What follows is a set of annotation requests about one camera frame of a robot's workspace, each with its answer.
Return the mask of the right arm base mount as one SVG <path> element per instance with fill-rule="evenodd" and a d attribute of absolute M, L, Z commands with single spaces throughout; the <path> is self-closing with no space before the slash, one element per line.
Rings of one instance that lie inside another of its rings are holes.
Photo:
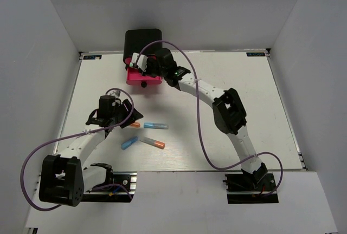
<path fill-rule="evenodd" d="M 273 173 L 267 173 L 259 184 L 254 185 L 243 174 L 226 174 L 228 204 L 277 204 L 278 194 Z"/>

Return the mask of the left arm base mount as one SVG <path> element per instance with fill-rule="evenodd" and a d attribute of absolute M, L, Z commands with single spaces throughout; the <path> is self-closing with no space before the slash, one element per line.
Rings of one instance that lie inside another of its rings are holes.
<path fill-rule="evenodd" d="M 137 172 L 114 172 L 111 181 L 85 191 L 82 202 L 130 203 L 137 184 Z"/>

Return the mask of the pink drawer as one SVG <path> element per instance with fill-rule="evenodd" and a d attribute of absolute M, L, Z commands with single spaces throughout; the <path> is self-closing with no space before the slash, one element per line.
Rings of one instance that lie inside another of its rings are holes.
<path fill-rule="evenodd" d="M 129 63 L 130 63 L 131 61 L 135 61 L 135 60 L 133 60 L 131 57 L 128 57 L 128 58 L 126 58 L 126 59 L 124 60 L 124 63 L 125 63 L 126 65 L 129 65 Z"/>
<path fill-rule="evenodd" d="M 126 84 L 130 86 L 141 86 L 146 88 L 147 86 L 159 85 L 162 83 L 160 76 L 150 77 L 143 76 L 138 70 L 133 68 L 127 69 Z"/>

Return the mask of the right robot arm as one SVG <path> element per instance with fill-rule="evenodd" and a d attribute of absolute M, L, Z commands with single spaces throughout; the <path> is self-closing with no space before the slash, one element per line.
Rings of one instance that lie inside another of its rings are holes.
<path fill-rule="evenodd" d="M 265 182 L 268 170 L 256 155 L 246 126 L 246 110 L 238 92 L 234 88 L 222 90 L 202 80 L 191 70 L 178 66 L 167 48 L 155 52 L 154 56 L 143 58 L 141 70 L 148 76 L 162 77 L 170 87 L 191 94 L 197 98 L 197 119 L 200 120 L 200 101 L 213 111 L 214 123 L 232 142 L 241 162 L 241 171 L 246 186 L 259 189 Z"/>

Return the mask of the blue highlighter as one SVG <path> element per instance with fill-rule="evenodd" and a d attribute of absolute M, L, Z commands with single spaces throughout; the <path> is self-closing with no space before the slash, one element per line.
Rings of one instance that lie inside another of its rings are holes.
<path fill-rule="evenodd" d="M 143 127 L 148 129 L 169 129 L 169 126 L 165 123 L 154 123 L 154 122 L 145 122 L 143 124 Z"/>

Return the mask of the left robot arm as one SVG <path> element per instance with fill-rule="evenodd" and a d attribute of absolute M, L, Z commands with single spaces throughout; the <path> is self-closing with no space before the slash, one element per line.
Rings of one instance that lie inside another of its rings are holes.
<path fill-rule="evenodd" d="M 112 166 L 106 163 L 85 165 L 92 152 L 114 127 L 125 128 L 144 116 L 125 99 L 103 95 L 98 108 L 86 121 L 81 136 L 56 155 L 44 158 L 38 197 L 40 201 L 77 206 L 86 191 L 109 190 L 114 185 Z"/>

